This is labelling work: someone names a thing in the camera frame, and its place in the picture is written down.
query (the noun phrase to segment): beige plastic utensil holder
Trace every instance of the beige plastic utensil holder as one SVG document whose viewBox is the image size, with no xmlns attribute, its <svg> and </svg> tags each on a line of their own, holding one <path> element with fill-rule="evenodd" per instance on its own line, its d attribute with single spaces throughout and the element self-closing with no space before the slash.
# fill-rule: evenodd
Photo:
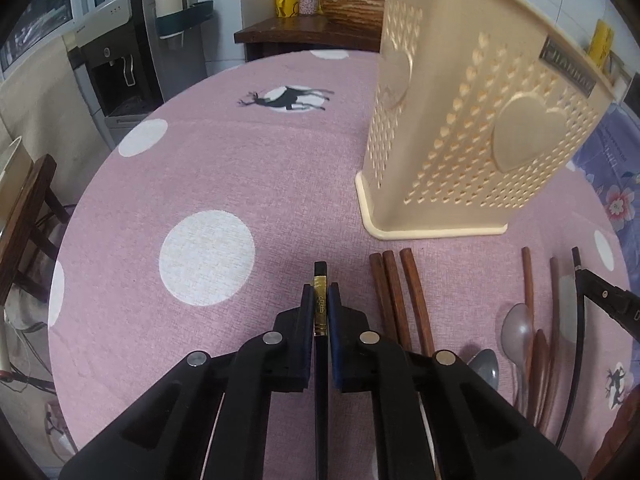
<svg viewBox="0 0 640 480">
<path fill-rule="evenodd" d="M 386 0 L 362 220 L 380 239 L 501 234 L 612 89 L 523 0 Z"/>
</svg>

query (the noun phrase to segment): metal screw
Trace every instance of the metal screw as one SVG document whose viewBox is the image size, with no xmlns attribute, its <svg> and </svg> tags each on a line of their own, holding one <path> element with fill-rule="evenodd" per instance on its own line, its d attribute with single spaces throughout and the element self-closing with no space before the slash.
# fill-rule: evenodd
<svg viewBox="0 0 640 480">
<path fill-rule="evenodd" d="M 282 334 L 280 332 L 267 332 L 262 336 L 262 340 L 267 345 L 277 345 L 282 341 Z"/>
<path fill-rule="evenodd" d="M 368 330 L 367 332 L 363 332 L 362 334 L 360 334 L 360 341 L 362 341 L 365 345 L 375 345 L 378 341 L 380 341 L 380 336 L 376 332 Z"/>
<path fill-rule="evenodd" d="M 456 362 L 456 355 L 449 350 L 442 350 L 436 354 L 436 361 L 441 365 L 450 366 Z"/>
<path fill-rule="evenodd" d="M 200 366 L 207 362 L 207 355 L 200 350 L 191 352 L 187 355 L 187 364 L 189 366 Z"/>
</svg>

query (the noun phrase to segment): round table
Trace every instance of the round table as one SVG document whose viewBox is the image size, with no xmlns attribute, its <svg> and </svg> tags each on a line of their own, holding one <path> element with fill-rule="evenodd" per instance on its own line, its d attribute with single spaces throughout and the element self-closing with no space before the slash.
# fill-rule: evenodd
<svg viewBox="0 0 640 480">
<path fill-rule="evenodd" d="M 628 286 L 609 219 L 584 176 L 562 168 L 503 235 L 372 238 L 354 177 L 376 63 L 376 54 L 309 51 L 226 70 L 158 108 L 105 161 L 66 231 L 50 299 L 56 387 L 79 446 L 188 352 L 232 352 L 269 330 L 278 312 L 300 304 L 316 260 L 327 261 L 344 304 L 380 330 L 368 255 L 407 246 L 436 347 L 464 359 L 494 349 L 508 400 L 514 374 L 498 340 L 508 309 L 524 300 L 521 248 L 531 248 L 536 327 L 547 337 L 548 262 L 558 257 L 562 374 L 548 429 L 555 439 L 575 348 L 571 248 L 580 247 L 584 266 Z M 589 305 L 577 405 L 562 447 L 583 473 L 616 415 L 607 371 L 627 370 L 630 354 L 631 338 Z M 312 399 L 311 389 L 273 396 L 265 479 L 312 478 Z M 373 478 L 373 453 L 369 395 L 333 392 L 331 478 Z"/>
</svg>

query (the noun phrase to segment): metal spoon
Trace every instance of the metal spoon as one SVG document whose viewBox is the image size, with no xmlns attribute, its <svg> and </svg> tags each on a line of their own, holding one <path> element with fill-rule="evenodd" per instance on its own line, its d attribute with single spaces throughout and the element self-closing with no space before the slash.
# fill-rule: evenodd
<svg viewBox="0 0 640 480">
<path fill-rule="evenodd" d="M 518 370 L 518 411 L 527 409 L 528 384 L 525 377 L 527 349 L 533 338 L 533 323 L 529 307 L 524 303 L 514 305 L 502 322 L 500 342 L 502 351 Z"/>
<path fill-rule="evenodd" d="M 498 383 L 500 382 L 500 369 L 498 368 L 498 358 L 495 356 L 495 352 L 490 348 L 485 348 L 479 351 L 468 362 L 469 368 L 471 368 L 476 374 L 478 374 L 485 383 L 491 386 L 494 390 L 498 389 Z"/>
</svg>

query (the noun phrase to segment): yellow cup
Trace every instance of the yellow cup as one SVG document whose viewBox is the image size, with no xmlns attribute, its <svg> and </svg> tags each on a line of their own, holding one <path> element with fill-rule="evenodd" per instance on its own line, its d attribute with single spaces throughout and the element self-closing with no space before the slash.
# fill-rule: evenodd
<svg viewBox="0 0 640 480">
<path fill-rule="evenodd" d="M 276 0 L 276 16 L 288 18 L 298 15 L 299 0 Z"/>
</svg>

